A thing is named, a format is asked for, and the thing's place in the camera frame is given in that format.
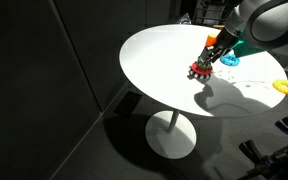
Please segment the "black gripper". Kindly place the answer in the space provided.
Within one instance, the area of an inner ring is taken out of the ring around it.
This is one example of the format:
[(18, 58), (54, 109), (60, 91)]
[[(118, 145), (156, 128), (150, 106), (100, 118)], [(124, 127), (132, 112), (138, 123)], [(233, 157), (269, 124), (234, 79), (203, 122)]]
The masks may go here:
[(216, 38), (216, 43), (212, 47), (205, 47), (201, 52), (199, 59), (202, 62), (214, 63), (221, 56), (226, 55), (237, 43), (238, 37), (231, 34), (227, 29), (222, 29)]

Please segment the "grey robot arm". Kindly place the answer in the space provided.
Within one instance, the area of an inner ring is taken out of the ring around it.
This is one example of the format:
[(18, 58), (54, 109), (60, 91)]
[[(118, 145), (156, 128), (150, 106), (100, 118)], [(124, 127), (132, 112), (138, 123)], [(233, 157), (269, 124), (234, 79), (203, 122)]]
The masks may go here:
[(215, 62), (239, 39), (261, 50), (288, 44), (288, 0), (242, 0), (227, 18), (216, 43), (205, 47), (199, 60)]

